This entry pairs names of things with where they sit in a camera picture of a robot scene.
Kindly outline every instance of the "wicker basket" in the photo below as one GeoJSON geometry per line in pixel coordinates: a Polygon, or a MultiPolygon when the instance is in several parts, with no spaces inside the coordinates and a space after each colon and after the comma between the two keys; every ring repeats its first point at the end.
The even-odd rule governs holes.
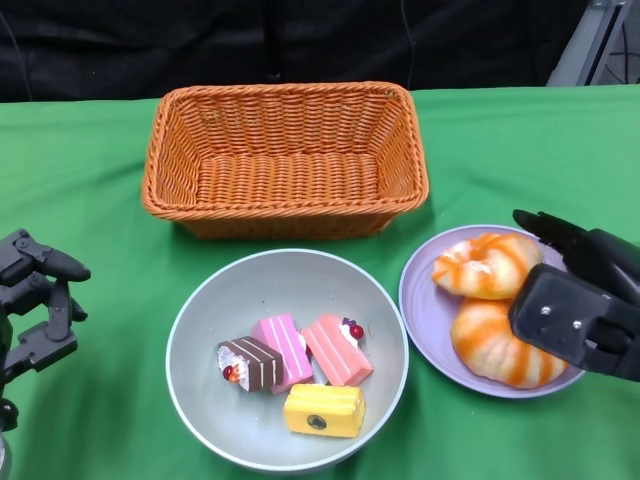
{"type": "Polygon", "coordinates": [[[338,239],[380,232],[427,192],[405,89],[252,85],[161,100],[142,201],[201,238],[338,239]]]}

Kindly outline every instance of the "pink cake slice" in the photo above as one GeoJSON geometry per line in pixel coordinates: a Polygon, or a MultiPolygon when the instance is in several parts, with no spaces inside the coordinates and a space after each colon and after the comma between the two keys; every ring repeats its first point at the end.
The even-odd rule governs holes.
{"type": "Polygon", "coordinates": [[[260,320],[251,330],[251,336],[282,354],[284,380],[271,389],[273,393],[284,392],[313,377],[311,363],[288,313],[260,320]]]}
{"type": "Polygon", "coordinates": [[[357,343],[345,338],[341,324],[342,319],[335,315],[323,315],[302,336],[331,385],[355,387],[373,368],[357,343]]]}

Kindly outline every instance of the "cake slice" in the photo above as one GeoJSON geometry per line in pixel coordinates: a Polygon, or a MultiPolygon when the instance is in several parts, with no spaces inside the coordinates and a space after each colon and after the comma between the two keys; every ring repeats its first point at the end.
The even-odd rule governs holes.
{"type": "Polygon", "coordinates": [[[218,345],[218,366],[223,377],[239,383],[247,392],[266,390],[282,383],[282,355],[251,337],[218,345]]]}
{"type": "Polygon", "coordinates": [[[292,385],[307,382],[313,377],[305,347],[302,346],[291,315],[277,315],[260,320],[251,330],[251,336],[282,355],[284,380],[271,389],[273,393],[284,392],[292,385]]]}
{"type": "Polygon", "coordinates": [[[335,315],[323,315],[302,335],[318,362],[320,368],[333,386],[359,385],[373,368],[367,357],[358,347],[358,341],[349,333],[349,319],[340,319],[335,315]]]}
{"type": "Polygon", "coordinates": [[[365,402],[358,387],[294,385],[284,404],[292,432],[353,438],[360,433],[365,402]]]}

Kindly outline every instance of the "purple plate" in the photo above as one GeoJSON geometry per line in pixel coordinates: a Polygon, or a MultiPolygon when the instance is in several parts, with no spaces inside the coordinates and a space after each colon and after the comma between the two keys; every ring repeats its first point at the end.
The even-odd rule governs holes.
{"type": "MultiPolygon", "coordinates": [[[[469,225],[454,228],[433,237],[423,244],[409,259],[400,279],[400,312],[409,336],[415,346],[431,364],[447,377],[476,392],[503,398],[531,398],[547,395],[571,385],[585,372],[570,366],[553,382],[539,388],[518,389],[480,377],[469,370],[458,358],[449,330],[458,314],[462,297],[451,295],[431,280],[433,263],[447,248],[458,242],[487,232],[526,235],[528,232],[499,225],[469,225]]],[[[565,270],[562,257],[550,247],[539,244],[544,262],[565,270]]]]}

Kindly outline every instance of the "pastry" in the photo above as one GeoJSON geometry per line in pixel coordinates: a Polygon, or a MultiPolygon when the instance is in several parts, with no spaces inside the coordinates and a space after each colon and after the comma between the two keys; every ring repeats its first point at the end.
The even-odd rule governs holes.
{"type": "Polygon", "coordinates": [[[568,365],[516,338],[509,301],[465,299],[451,329],[453,348],[476,375],[516,388],[541,387],[568,365]]]}
{"type": "Polygon", "coordinates": [[[271,389],[273,393],[288,390],[291,385],[307,382],[313,377],[306,354],[291,315],[278,315],[260,320],[251,336],[280,352],[284,361],[284,380],[271,389]]]}
{"type": "Polygon", "coordinates": [[[282,355],[251,337],[220,343],[218,366],[226,380],[247,392],[272,388],[284,379],[282,355]]]}
{"type": "Polygon", "coordinates": [[[365,413],[358,387],[294,385],[284,404],[284,419],[292,432],[329,437],[358,436],[365,413]]]}
{"type": "Polygon", "coordinates": [[[355,321],[323,315],[302,330],[313,357],[333,386],[360,384],[373,368],[358,346],[364,330],[355,321]]]}
{"type": "Polygon", "coordinates": [[[432,278],[450,293],[502,300],[515,297],[540,262],[542,253],[532,240],[486,233],[447,249],[436,259],[432,278]]]}

